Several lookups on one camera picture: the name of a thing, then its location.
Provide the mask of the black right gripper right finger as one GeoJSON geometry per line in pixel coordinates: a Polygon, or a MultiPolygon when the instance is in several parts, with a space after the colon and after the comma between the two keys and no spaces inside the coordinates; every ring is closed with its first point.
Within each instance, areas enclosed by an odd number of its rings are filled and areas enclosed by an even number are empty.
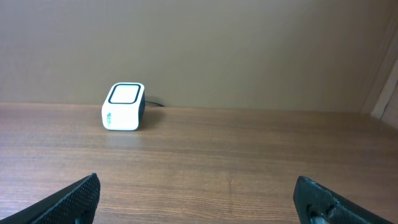
{"type": "Polygon", "coordinates": [[[306,176],[298,177],[293,200],[301,224],[392,224],[306,176]]]}

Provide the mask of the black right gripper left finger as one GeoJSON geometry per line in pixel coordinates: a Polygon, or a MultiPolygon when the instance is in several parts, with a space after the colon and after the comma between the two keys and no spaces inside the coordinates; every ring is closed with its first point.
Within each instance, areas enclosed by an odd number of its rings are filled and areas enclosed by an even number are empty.
{"type": "Polygon", "coordinates": [[[1,220],[1,224],[93,223],[101,184],[92,173],[43,200],[1,220]]]}

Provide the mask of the white barcode scanner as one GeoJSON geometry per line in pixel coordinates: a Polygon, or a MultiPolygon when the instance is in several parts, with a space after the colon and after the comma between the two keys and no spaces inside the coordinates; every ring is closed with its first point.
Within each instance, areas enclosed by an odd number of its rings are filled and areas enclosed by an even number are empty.
{"type": "Polygon", "coordinates": [[[101,108],[102,123],[111,131],[138,129],[146,107],[145,86],[141,83],[114,84],[101,108]]]}

